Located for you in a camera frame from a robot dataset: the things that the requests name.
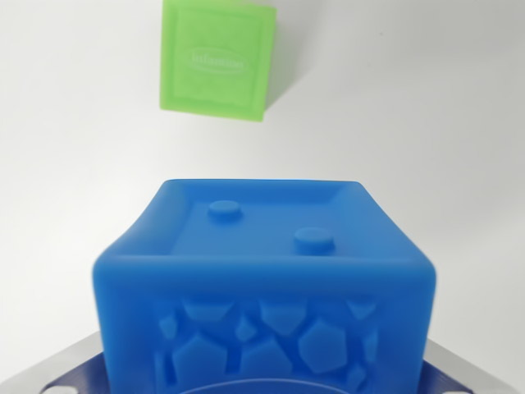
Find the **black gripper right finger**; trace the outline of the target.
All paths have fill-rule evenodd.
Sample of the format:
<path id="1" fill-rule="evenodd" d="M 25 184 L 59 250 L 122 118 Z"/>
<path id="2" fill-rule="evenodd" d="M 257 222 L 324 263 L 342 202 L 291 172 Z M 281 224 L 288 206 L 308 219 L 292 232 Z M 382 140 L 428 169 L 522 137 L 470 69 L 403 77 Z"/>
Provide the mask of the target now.
<path id="1" fill-rule="evenodd" d="M 421 393 L 518 393 L 495 375 L 428 339 Z"/>

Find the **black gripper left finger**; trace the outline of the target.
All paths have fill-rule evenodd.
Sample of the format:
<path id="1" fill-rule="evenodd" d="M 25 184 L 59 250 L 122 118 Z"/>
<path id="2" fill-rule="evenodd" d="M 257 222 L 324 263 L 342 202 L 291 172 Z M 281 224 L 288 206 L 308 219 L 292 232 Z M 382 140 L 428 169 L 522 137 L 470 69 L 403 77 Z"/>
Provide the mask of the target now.
<path id="1" fill-rule="evenodd" d="M 1 383 L 2 393 L 109 393 L 99 332 Z"/>

